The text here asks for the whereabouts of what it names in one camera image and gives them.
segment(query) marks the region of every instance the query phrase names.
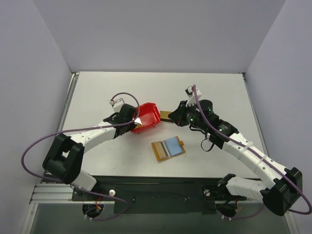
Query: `black metal base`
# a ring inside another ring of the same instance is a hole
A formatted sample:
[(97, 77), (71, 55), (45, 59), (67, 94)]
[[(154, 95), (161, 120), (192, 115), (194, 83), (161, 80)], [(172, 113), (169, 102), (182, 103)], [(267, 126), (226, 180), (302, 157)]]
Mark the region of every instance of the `black metal base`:
[[(222, 178), (94, 177), (98, 183), (93, 191), (108, 194), (111, 189), (115, 190), (116, 197), (130, 204), (126, 214), (215, 214), (215, 201), (246, 200), (245, 197), (230, 195), (224, 187), (218, 187)], [(204, 194), (205, 190), (209, 190), (209, 196)], [(76, 192), (73, 193), (73, 201), (98, 199), (79, 190)], [(123, 209), (122, 202), (115, 203), (115, 214)]]

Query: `black bracket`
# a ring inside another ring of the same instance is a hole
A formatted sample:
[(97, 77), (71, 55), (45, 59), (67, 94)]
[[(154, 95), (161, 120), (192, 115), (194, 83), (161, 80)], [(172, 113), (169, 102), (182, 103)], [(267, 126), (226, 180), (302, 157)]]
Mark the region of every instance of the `black bracket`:
[(72, 183), (80, 173), (84, 147), (60, 134), (55, 137), (42, 164), (43, 168), (65, 184)]
[[(288, 177), (302, 191), (302, 173), (297, 168), (285, 169)], [(263, 203), (274, 214), (283, 216), (300, 198), (300, 194), (284, 179), (275, 179), (271, 189), (260, 191)]]
[[(130, 208), (126, 214), (185, 214), (201, 212), (203, 215), (216, 214), (215, 201), (245, 197), (232, 196), (221, 186), (220, 178), (172, 178), (172, 177), (122, 177), (94, 176), (97, 180), (92, 191), (108, 194), (115, 190), (116, 197), (126, 200)], [(78, 189), (73, 193), (73, 201), (98, 199)], [(114, 213), (124, 209), (122, 202), (116, 202)]]

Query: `metal frame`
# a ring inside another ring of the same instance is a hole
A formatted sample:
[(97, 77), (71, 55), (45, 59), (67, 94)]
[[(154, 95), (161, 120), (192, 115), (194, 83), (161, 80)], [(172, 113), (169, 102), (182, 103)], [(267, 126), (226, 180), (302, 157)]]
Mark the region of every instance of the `metal frame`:
[[(68, 109), (71, 103), (71, 99), (73, 97), (73, 93), (76, 87), (76, 83), (78, 81), (78, 77), (79, 77), (79, 72), (75, 72), (72, 75), (72, 79), (70, 81), (69, 87), (68, 87), (68, 91), (67, 91), (67, 96), (66, 96), (66, 101), (65, 101), (65, 105), (63, 108), (63, 112), (62, 112), (62, 116), (60, 119), (60, 123), (58, 126), (58, 131), (61, 130), (64, 126), (65, 123), (65, 119), (68, 113)], [(261, 128), (259, 125), (259, 121), (257, 118), (257, 115), (255, 113), (254, 110), (254, 106), (250, 100), (250, 95), (248, 92), (248, 89), (246, 87), (247, 90), (247, 94), (249, 97), (249, 101), (252, 107), (252, 111), (253, 111), (253, 115), (256, 121), (256, 125), (258, 128), (258, 132), (259, 132), (259, 136), (262, 142), (262, 146), (264, 149), (264, 153), (268, 154), (268, 150), (266, 148), (265, 145), (265, 141), (261, 132)], [(33, 191), (33, 195), (26, 213), (26, 217), (24, 220), (24, 224), (22, 226), (22, 230), (21, 233), (22, 234), (29, 234), (35, 219), (35, 215), (36, 215), (36, 211), (38, 208), (38, 204), (42, 204), (42, 203), (53, 203), (53, 204), (68, 204), (68, 203), (75, 203), (75, 204), (92, 204), (94, 202), (92, 201), (72, 201), (72, 193), (73, 190), (69, 185), (65, 185), (65, 184), (55, 184), (55, 183), (42, 183), (42, 184), (36, 184), (34, 187), (34, 191)], [(100, 201), (99, 203), (109, 203), (109, 204), (114, 204), (113, 201)], [(298, 234), (299, 230), (294, 218), (293, 213), (291, 212), (286, 212), (285, 213), (285, 219), (286, 222), (288, 224), (288, 228), (290, 230), (291, 234)]]

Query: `wire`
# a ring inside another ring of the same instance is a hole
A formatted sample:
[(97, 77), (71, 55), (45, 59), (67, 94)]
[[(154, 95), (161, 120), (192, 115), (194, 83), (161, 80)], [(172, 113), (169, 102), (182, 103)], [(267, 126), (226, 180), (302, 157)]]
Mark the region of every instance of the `wire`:
[(125, 203), (127, 206), (125, 209), (123, 209), (122, 211), (120, 211), (118, 214), (114, 214), (112, 216), (109, 216), (107, 218), (91, 218), (88, 216), (89, 212), (97, 209), (97, 207), (93, 207), (89, 210), (86, 211), (85, 215), (90, 219), (90, 220), (94, 220), (94, 221), (105, 221), (105, 220), (109, 220), (109, 219), (112, 219), (112, 218), (116, 218), (117, 216), (119, 215), (122, 215), (123, 213), (125, 213), (128, 209), (129, 209), (129, 203), (121, 198), (118, 198), (118, 197), (115, 197), (115, 196), (108, 196), (108, 195), (105, 195), (105, 194), (99, 194), (99, 193), (95, 193), (95, 192), (91, 192), (91, 191), (87, 191), (87, 190), (84, 190), (84, 189), (80, 189), (82, 191), (84, 191), (85, 193), (89, 193), (89, 194), (93, 194), (93, 195), (98, 195), (98, 196), (101, 196), (101, 197), (105, 197), (105, 198), (109, 198), (109, 199), (113, 199), (115, 201), (121, 201), (123, 203)]
[(201, 132), (202, 134), (207, 135), (207, 134), (205, 134), (205, 132), (204, 132), (203, 130), (198, 129), (198, 128), (195, 128), (195, 127), (192, 126), (192, 125), (189, 126), (189, 129), (190, 129), (191, 131), (193, 131), (193, 132)]
[(99, 209), (99, 210), (102, 210), (102, 208), (98, 205), (98, 201), (100, 201), (102, 196), (99, 196), (98, 199), (96, 200), (96, 207)]
[(244, 217), (227, 217), (224, 214), (222, 214), (219, 209), (218, 209), (218, 212), (220, 215), (222, 215), (222, 218), (229, 219), (229, 220), (233, 220), (233, 219), (238, 220), (238, 219), (253, 218), (253, 217), (257, 216), (258, 214), (260, 214), (264, 210), (264, 208), (265, 208), (265, 205), (262, 204), (261, 208), (256, 213), (248, 215), (248, 216), (244, 216)]
[(204, 148), (203, 148), (203, 143), (204, 143), (205, 140), (207, 140), (207, 138), (205, 138), (205, 139), (202, 140), (202, 142), (201, 142), (201, 144), (200, 144), (200, 147), (201, 147), (201, 149), (202, 149), (203, 151), (209, 152), (209, 151), (211, 151), (211, 150), (213, 149), (213, 147), (215, 146), (215, 144), (212, 143), (212, 145), (210, 146), (210, 148), (209, 148), (208, 150), (204, 150)]
[(61, 182), (59, 179), (54, 179), (54, 178), (50, 178), (50, 177), (46, 177), (46, 176), (41, 176), (41, 175), (38, 175), (36, 173), (33, 173), (32, 171), (30, 171), (26, 165), (25, 165), (25, 156), (27, 154), (27, 152), (33, 148), (35, 145), (37, 145), (39, 142), (49, 138), (49, 137), (53, 137), (53, 136), (56, 136), (58, 134), (61, 134), (61, 133), (70, 133), (70, 132), (82, 132), (82, 131), (89, 131), (89, 130), (94, 130), (94, 129), (103, 129), (103, 128), (115, 128), (115, 127), (122, 127), (122, 126), (126, 126), (128, 124), (131, 124), (133, 123), (138, 117), (139, 117), (139, 114), (140, 114), (140, 104), (138, 102), (138, 100), (136, 99), (135, 96), (133, 96), (132, 94), (129, 94), (127, 92), (121, 92), (121, 93), (117, 93), (115, 94), (112, 98), (111, 98), (111, 101), (114, 100), (115, 97), (119, 96), (119, 95), (122, 95), (122, 94), (125, 94), (125, 95), (129, 95), (131, 96), (137, 103), (137, 114), (136, 114), (136, 117), (129, 121), (129, 122), (126, 122), (126, 123), (120, 123), (120, 124), (113, 124), (113, 125), (106, 125), (106, 126), (96, 126), (96, 127), (90, 127), (90, 128), (79, 128), (79, 129), (70, 129), (70, 130), (62, 130), (62, 131), (58, 131), (58, 132), (55, 132), (55, 133), (51, 133), (51, 134), (48, 134), (46, 136), (43, 136), (42, 138), (36, 140), (35, 142), (33, 142), (30, 146), (28, 146), (26, 148), (26, 150), (23, 152), (22, 156), (21, 156), (21, 159), (20, 159), (20, 162), (21, 162), (21, 165), (23, 167), (23, 169), (31, 174), (32, 176), (35, 176), (35, 177), (38, 177), (38, 178), (41, 178), (41, 179), (46, 179), (46, 180), (49, 180), (49, 181), (53, 181), (53, 182)]
[[(246, 145), (244, 145), (243, 143), (240, 143), (230, 137), (228, 137), (227, 135), (224, 135), (223, 133), (221, 133), (220, 131), (218, 131), (206, 118), (199, 100), (198, 100), (198, 96), (197, 96), (197, 92), (196, 92), (196, 85), (193, 85), (193, 92), (194, 92), (194, 96), (195, 96), (195, 100), (197, 103), (197, 108), (199, 109), (201, 116), (203, 117), (204, 121), (206, 122), (206, 124), (217, 134), (219, 134), (221, 137), (230, 140), (232, 142), (234, 142), (237, 145), (240, 145), (242, 147), (246, 147)], [(308, 198), (303, 194), (303, 192), (287, 177), (285, 176), (281, 171), (279, 171), (275, 166), (273, 166), (271, 163), (269, 163), (266, 159), (264, 159), (260, 154), (258, 154), (255, 150), (247, 147), (247, 150), (249, 150), (250, 152), (252, 152), (254, 155), (256, 155), (259, 159), (263, 160), (268, 166), (270, 166), (273, 170), (275, 170), (277, 173), (279, 173), (288, 183), (290, 183), (290, 185), (302, 196), (302, 198), (306, 201), (309, 210), (307, 212), (303, 212), (303, 211), (295, 211), (292, 209), (289, 209), (290, 212), (296, 213), (296, 214), (300, 214), (300, 215), (310, 215), (312, 214), (312, 204), (310, 203), (310, 201), (308, 200)]]

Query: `small white part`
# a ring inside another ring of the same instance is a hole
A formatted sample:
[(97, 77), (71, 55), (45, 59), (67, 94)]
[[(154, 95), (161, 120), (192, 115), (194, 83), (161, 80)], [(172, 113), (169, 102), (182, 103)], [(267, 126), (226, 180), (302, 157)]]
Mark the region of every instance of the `small white part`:
[(209, 189), (205, 189), (204, 190), (204, 195), (205, 196), (210, 196), (210, 190)]
[(240, 157), (243, 155), (243, 153), (249, 148), (252, 147), (254, 143), (252, 141), (249, 141), (248, 144), (241, 150), (239, 157), (237, 157), (240, 160)]
[(114, 101), (114, 103), (112, 105), (114, 113), (116, 113), (116, 112), (119, 113), (121, 108), (122, 108), (122, 106), (123, 106), (123, 104), (125, 104), (125, 101), (122, 98), (119, 98), (116, 101)]
[[(232, 134), (230, 136), (232, 139), (238, 142), (248, 142), (241, 133)], [(271, 189), (275, 182), (273, 181), (275, 178), (281, 179), (282, 176), (269, 167), (261, 158), (258, 158), (249, 150), (244, 150), (243, 147), (235, 144), (232, 141), (225, 142), (223, 144), (223, 150), (235, 156), (238, 160), (244, 163), (250, 170), (259, 176), (259, 178), (263, 181), (263, 183), (267, 186), (268, 189)], [(251, 149), (255, 150), (261, 157), (265, 157), (265, 159), (276, 167), (281, 173), (286, 174), (285, 166), (271, 160), (268, 156), (266, 156), (263, 152), (258, 150), (256, 147), (251, 146)]]
[(81, 170), (77, 178), (73, 181), (73, 185), (83, 188), (84, 190), (91, 191), (97, 180), (94, 179), (91, 175)]
[[(100, 122), (97, 126), (110, 126), (111, 124), (108, 122)], [(114, 139), (116, 128), (100, 128), (95, 130), (90, 130), (78, 134), (70, 135), (71, 139), (77, 143), (82, 143), (84, 146), (84, 153), (96, 147), (97, 145), (107, 141)]]
[(267, 188), (260, 180), (244, 179), (238, 176), (231, 178), (226, 188), (231, 195), (245, 196), (254, 200), (262, 201), (261, 190)]
[(108, 193), (109, 196), (115, 196), (116, 195), (116, 192), (115, 190), (111, 189)]
[[(186, 102), (186, 106), (193, 106), (196, 104), (196, 99), (195, 99), (195, 95), (194, 95), (194, 92), (192, 90), (192, 87), (188, 87), (187, 88), (187, 91), (189, 92), (188, 94), (188, 97), (189, 97), (189, 100)], [(201, 97), (201, 92), (199, 89), (196, 88), (196, 93), (197, 93), (197, 96), (198, 96), (198, 99), (200, 99)]]
[(136, 124), (139, 124), (139, 125), (142, 125), (142, 121), (140, 120), (140, 118), (136, 118), (136, 119), (135, 119), (135, 123), (136, 123)]

